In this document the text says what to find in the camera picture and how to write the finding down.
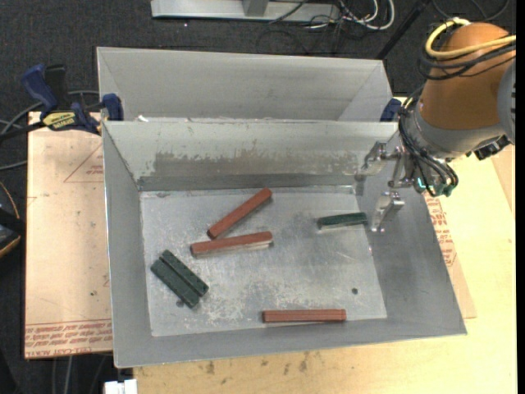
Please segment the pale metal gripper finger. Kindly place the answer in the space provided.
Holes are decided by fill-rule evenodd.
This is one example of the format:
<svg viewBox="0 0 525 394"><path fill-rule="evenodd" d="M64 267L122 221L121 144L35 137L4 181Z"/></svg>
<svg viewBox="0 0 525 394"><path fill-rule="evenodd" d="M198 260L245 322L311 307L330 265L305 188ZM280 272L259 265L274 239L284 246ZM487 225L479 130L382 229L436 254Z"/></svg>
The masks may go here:
<svg viewBox="0 0 525 394"><path fill-rule="evenodd" d="M397 190L383 192L378 198L372 214L371 231L383 232L384 225L392 219L402 208L404 201Z"/></svg>
<svg viewBox="0 0 525 394"><path fill-rule="evenodd" d="M375 176L386 165L386 160L386 142L377 141L364 157L354 177L357 180L364 180L369 176Z"/></svg>

